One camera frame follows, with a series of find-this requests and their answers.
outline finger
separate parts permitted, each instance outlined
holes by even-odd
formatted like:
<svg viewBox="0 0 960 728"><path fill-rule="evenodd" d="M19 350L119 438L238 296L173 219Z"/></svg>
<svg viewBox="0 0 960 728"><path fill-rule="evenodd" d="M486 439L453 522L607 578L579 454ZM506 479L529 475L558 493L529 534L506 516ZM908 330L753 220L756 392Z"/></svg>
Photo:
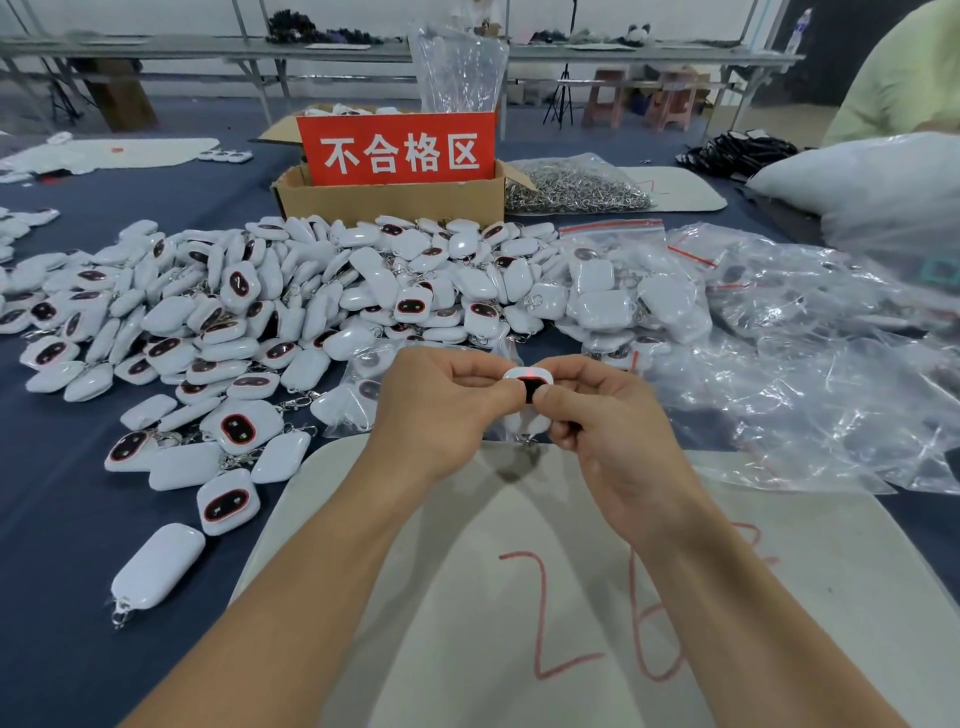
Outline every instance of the finger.
<svg viewBox="0 0 960 728"><path fill-rule="evenodd" d="M472 393L470 406L480 414L484 427L497 418L519 412L527 403L527 388L519 379L500 379L489 387L474 389Z"/></svg>
<svg viewBox="0 0 960 728"><path fill-rule="evenodd" d="M536 366L549 372L555 382L576 381L605 395L614 394L636 382L636 377L629 372L622 372L580 354L551 356Z"/></svg>
<svg viewBox="0 0 960 728"><path fill-rule="evenodd" d="M534 393L534 406L541 415L554 421L579 423L584 427L603 420L605 397L582 395L566 387L546 386Z"/></svg>
<svg viewBox="0 0 960 728"><path fill-rule="evenodd" d="M461 387L489 387L498 381L500 380L491 379L488 376L456 376L453 378L453 382Z"/></svg>
<svg viewBox="0 0 960 728"><path fill-rule="evenodd" d="M461 376L482 376L497 380L502 379L516 366L510 359L488 352L427 347L416 347L416 349L427 352L426 356L451 379Z"/></svg>

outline wooden stool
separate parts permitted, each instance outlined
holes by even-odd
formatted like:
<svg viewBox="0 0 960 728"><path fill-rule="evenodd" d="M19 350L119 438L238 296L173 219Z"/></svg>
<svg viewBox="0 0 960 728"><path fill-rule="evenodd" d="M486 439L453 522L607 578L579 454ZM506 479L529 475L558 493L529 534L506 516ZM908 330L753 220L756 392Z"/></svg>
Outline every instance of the wooden stool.
<svg viewBox="0 0 960 728"><path fill-rule="evenodd" d="M601 68L593 74L594 81L624 81L626 78L626 71L617 71L609 68ZM618 129L620 126L620 119L623 116L623 103L626 95L624 91L627 89L623 86L615 87L613 89L613 103L601 104L599 101L597 101L597 98L600 96L600 88L601 86L596 85L590 89L590 99L587 101L587 106L584 108L584 118L581 121L581 126L593 126L594 118L609 118L610 128Z"/></svg>
<svg viewBox="0 0 960 728"><path fill-rule="evenodd" d="M684 125L684 131L690 128L690 114L693 112L694 101L697 96L696 88L681 88L672 90L669 87L677 84L695 84L699 80L696 71L664 71L660 74L660 82L664 90L657 91L650 98L650 106L643 115L643 123L662 132L667 124L676 122Z"/></svg>

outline water bottle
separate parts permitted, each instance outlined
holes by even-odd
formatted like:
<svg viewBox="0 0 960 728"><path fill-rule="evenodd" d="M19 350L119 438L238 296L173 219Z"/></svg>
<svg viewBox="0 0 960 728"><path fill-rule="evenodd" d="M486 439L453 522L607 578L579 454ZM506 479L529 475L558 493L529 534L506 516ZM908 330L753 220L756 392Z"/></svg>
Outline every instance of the water bottle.
<svg viewBox="0 0 960 728"><path fill-rule="evenodd" d="M807 8L804 14L800 16L797 25L794 26L793 35L786 44L786 50L783 51L787 56L793 56L800 48L800 41L804 39L804 32L810 24L810 16L813 15L813 8Z"/></svg>

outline paper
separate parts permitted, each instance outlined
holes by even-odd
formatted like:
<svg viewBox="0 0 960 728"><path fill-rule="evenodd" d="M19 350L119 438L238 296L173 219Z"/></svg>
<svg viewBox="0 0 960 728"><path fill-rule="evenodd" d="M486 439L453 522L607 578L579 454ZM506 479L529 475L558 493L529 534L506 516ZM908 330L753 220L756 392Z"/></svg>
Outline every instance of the paper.
<svg viewBox="0 0 960 728"><path fill-rule="evenodd" d="M713 212L727 201L709 182L680 167L620 167L654 201L654 212Z"/></svg>
<svg viewBox="0 0 960 728"><path fill-rule="evenodd" d="M74 139L63 144L41 144L0 159L0 170L39 175L66 169L81 175L97 169L173 167L219 144L213 138Z"/></svg>
<svg viewBox="0 0 960 728"><path fill-rule="evenodd" d="M303 464L234 597L365 442L337 441ZM743 460L689 456L713 468ZM707 485L914 728L955 724L960 619L873 498ZM377 728L713 724L642 565L604 523L575 458L506 443L484 443L401 531L323 718Z"/></svg>

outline left hand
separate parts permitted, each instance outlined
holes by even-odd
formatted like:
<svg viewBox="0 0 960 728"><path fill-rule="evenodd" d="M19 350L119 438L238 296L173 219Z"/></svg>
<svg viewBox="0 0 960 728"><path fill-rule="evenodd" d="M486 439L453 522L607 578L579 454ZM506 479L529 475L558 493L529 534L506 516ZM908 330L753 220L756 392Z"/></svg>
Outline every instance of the left hand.
<svg viewBox="0 0 960 728"><path fill-rule="evenodd" d="M485 352L401 350L383 377L362 457L425 488L456 473L480 447L484 430L526 403L523 383L502 378L514 366Z"/></svg>

